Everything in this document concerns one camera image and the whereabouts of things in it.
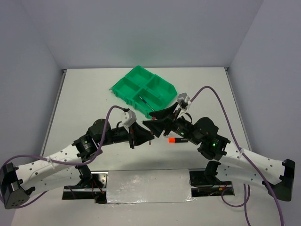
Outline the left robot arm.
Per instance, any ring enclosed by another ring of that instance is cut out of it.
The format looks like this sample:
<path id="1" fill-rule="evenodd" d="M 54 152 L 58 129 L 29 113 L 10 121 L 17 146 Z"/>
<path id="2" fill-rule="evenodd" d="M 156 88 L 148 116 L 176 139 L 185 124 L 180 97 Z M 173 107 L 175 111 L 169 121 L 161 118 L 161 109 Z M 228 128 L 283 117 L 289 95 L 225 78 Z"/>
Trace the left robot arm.
<path id="1" fill-rule="evenodd" d="M 111 128 L 105 119 L 98 119 L 86 134 L 50 156 L 35 156 L 33 162 L 19 166 L 11 159 L 5 162 L 0 169 L 0 199 L 6 209 L 18 209 L 27 206 L 31 196 L 43 195 L 68 181 L 86 188 L 93 179 L 87 165 L 102 154 L 103 146 L 127 142 L 133 149 L 153 139 L 137 122 Z"/>

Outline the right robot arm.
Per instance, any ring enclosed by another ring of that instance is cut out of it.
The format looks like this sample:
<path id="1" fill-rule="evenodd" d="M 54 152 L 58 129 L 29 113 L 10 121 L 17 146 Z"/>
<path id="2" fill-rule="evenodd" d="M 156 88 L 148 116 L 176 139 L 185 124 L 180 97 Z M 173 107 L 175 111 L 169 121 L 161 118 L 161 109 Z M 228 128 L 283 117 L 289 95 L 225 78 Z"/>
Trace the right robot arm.
<path id="1" fill-rule="evenodd" d="M 274 160 L 246 149 L 239 150 L 229 139 L 218 135 L 218 127 L 211 119 L 203 117 L 192 123 L 180 115 L 177 105 L 151 112 L 155 120 L 143 121 L 143 125 L 156 137 L 174 132 L 197 145 L 198 152 L 209 160 L 204 172 L 207 183 L 231 181 L 271 188 L 270 195 L 275 194 L 281 201 L 291 201 L 294 161 Z"/>

